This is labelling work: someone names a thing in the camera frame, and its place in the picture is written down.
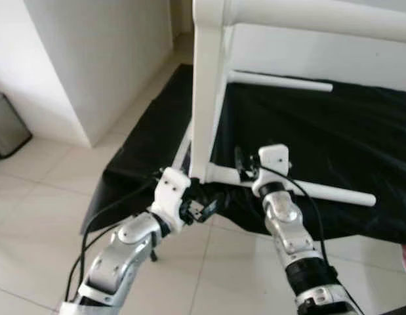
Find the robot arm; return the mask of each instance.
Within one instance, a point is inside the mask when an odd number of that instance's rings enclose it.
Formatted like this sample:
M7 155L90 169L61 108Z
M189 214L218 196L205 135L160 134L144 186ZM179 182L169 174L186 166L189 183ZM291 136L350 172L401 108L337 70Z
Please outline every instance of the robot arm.
M287 174L287 169L280 169L282 151L281 146L260 149L261 164ZM265 169L256 173L253 193L262 200L266 227L274 237L296 295L298 315L361 314L336 273L315 250L313 239L303 226L302 212L286 191L286 180ZM216 201L209 206L201 205L190 191L192 181L186 175L172 168L165 169L149 212L131 219L113 233L110 245L95 258L76 298L63 303L60 314L118 314L139 266L153 248L166 235L179 233L185 223L203 222L216 211Z

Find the trash can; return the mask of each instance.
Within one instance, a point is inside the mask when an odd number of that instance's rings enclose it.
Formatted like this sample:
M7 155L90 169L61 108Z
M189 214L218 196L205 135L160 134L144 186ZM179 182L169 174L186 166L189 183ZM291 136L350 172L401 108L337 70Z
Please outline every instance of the trash can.
M10 102L0 93L0 159L11 156L31 138Z

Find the white wall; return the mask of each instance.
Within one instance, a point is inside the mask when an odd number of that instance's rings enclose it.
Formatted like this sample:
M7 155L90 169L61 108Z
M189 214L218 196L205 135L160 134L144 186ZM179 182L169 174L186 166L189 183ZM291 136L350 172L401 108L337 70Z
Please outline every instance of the white wall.
M25 0L89 140L131 104L172 49L167 0Z
M406 12L406 0L345 0ZM239 25L232 67L406 91L406 44L315 31Z
M34 135L89 145L22 0L0 0L0 91Z

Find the black cloth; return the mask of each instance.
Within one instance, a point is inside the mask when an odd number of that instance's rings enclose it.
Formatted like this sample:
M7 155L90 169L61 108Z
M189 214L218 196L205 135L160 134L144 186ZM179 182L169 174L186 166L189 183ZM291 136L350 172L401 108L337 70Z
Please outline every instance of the black cloth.
M331 83L332 93L228 85L211 160L234 167L236 146L248 156L261 146L284 143L293 178L377 196L374 207L317 199L326 238L361 234L406 243L406 93ZM192 67L181 66L107 166L85 222L136 188L144 175L172 163L191 105ZM221 215L246 230L266 233L260 202L248 189L219 184L207 188L228 193L230 203ZM95 228L145 210L152 193L149 188L109 212ZM303 197L295 201L317 238L312 206Z

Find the white furniture frame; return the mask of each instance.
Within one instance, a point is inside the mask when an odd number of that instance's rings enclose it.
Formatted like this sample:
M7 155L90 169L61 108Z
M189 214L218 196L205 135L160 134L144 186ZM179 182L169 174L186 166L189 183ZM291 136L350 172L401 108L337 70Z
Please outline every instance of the white furniture frame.
M339 33L406 43L406 13L337 0L193 0L195 22L190 176L204 182L242 185L235 169L210 162L229 82L332 91L326 83L231 69L233 29L238 23ZM376 198L299 182L315 198L372 206Z

